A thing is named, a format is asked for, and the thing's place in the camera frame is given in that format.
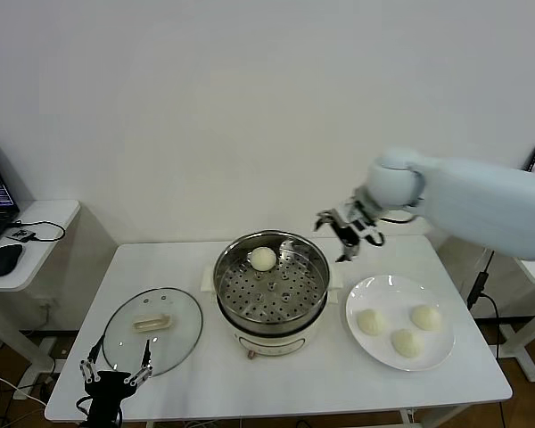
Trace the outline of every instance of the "stainless steel pot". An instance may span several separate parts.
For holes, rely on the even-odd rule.
[[[267,272],[248,261],[252,250],[268,247],[277,263]],[[226,318],[246,333],[283,337],[310,325],[323,311],[329,265],[307,239],[265,230],[228,245],[214,267],[218,305]]]

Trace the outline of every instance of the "white plate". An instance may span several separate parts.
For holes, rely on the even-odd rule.
[[[437,332],[426,332],[410,319],[412,309],[418,305],[431,305],[442,314],[443,325]],[[360,331],[357,315],[364,309],[380,311],[387,322],[378,336]],[[420,371],[441,364],[454,347],[454,331],[443,305],[422,285],[403,276],[382,275],[367,278],[353,287],[347,299],[347,323],[355,339],[366,352],[384,364],[399,370]],[[391,334],[407,328],[424,339],[424,351],[416,358],[402,357],[392,346]]]

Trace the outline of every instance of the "pot handle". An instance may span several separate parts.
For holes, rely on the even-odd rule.
[[[209,264],[204,268],[204,273],[202,274],[202,281],[200,283],[201,292],[209,292],[212,300],[216,299],[216,291],[214,290],[214,265]]]
[[[329,303],[339,303],[339,290],[343,287],[342,275],[335,264],[329,265],[329,292],[327,301]]]

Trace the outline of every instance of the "steamed bun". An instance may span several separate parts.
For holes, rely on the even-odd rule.
[[[422,337],[418,334],[412,333],[410,330],[403,328],[397,330],[391,336],[392,345],[394,349],[406,358],[416,358],[424,349],[424,342]]]
[[[371,336],[377,336],[384,331],[386,322],[383,314],[374,309],[365,309],[358,314],[358,328],[361,332]]]
[[[250,253],[249,260],[254,269],[264,272],[276,265],[277,257],[272,249],[258,247]]]
[[[420,305],[412,310],[412,322],[417,327],[427,331],[440,330],[442,315],[436,308],[428,305]]]

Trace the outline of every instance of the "glass lid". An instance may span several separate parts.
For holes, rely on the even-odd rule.
[[[113,370],[134,374],[149,341],[156,376],[188,357],[201,331],[202,312],[193,296],[177,288],[157,288],[117,309],[105,327],[103,355]]]

